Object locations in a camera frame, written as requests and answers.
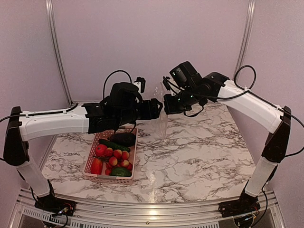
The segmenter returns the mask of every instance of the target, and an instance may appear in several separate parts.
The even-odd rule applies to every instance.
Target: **eggplant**
[[[111,142],[117,143],[122,146],[134,146],[136,142],[136,136],[133,133],[124,132],[113,134],[108,138]]]

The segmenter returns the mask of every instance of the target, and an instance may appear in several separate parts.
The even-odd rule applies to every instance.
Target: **marble tabletop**
[[[199,106],[189,112],[195,113]],[[166,136],[160,125],[166,125]],[[138,121],[133,185],[84,179],[92,134],[59,135],[42,173],[55,193],[82,198],[146,203],[194,202],[237,196],[255,165],[229,111],[207,104],[198,116]]]

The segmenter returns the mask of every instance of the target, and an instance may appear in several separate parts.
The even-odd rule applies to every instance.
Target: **green cucumber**
[[[111,176],[117,176],[117,177],[131,177],[132,173],[130,170],[123,168],[123,167],[118,167],[114,168],[111,172]]]
[[[105,145],[107,147],[112,148],[113,150],[121,150],[130,152],[130,148],[126,146],[118,145],[117,143],[107,141],[106,139],[100,139],[99,144]]]

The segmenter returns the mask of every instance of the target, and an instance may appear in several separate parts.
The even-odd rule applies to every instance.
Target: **green vegetable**
[[[132,173],[130,170],[123,168],[123,167],[118,167],[114,168],[111,172],[111,176],[118,176],[118,177],[131,177]]]
[[[106,139],[100,139],[99,140],[99,144],[102,144],[102,145],[105,145],[107,147],[110,147],[113,150],[121,150],[121,151],[128,151],[128,152],[130,152],[130,148],[129,147],[118,145],[118,144],[116,144],[114,142],[107,141]]]
[[[136,136],[135,134],[129,132],[116,133],[109,137],[108,140],[122,146],[134,146],[136,142]]]

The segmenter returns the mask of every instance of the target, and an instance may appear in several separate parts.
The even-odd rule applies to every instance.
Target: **robotic arm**
[[[111,93],[99,103],[82,106],[76,104],[67,110],[46,112],[22,112],[14,107],[6,132],[3,158],[15,166],[21,177],[37,195],[35,207],[56,212],[64,204],[74,208],[74,202],[55,197],[51,183],[44,178],[33,159],[28,154],[28,141],[37,137],[62,133],[97,133],[117,130],[119,126],[136,120],[157,119],[162,103],[157,99],[143,100],[143,78],[134,84],[116,83]]]
[[[228,77],[213,72],[202,78],[189,62],[184,62],[170,71],[176,85],[170,78],[164,77],[164,85],[173,90],[175,95],[164,96],[166,114],[183,113],[191,110],[193,104],[203,106],[208,102],[219,102],[257,121],[269,131],[256,169],[243,189],[238,200],[222,202],[219,211],[223,217],[235,216],[260,209],[257,196],[265,183],[270,180],[286,154],[290,134],[291,110],[283,109],[262,100],[248,90],[242,90]]]

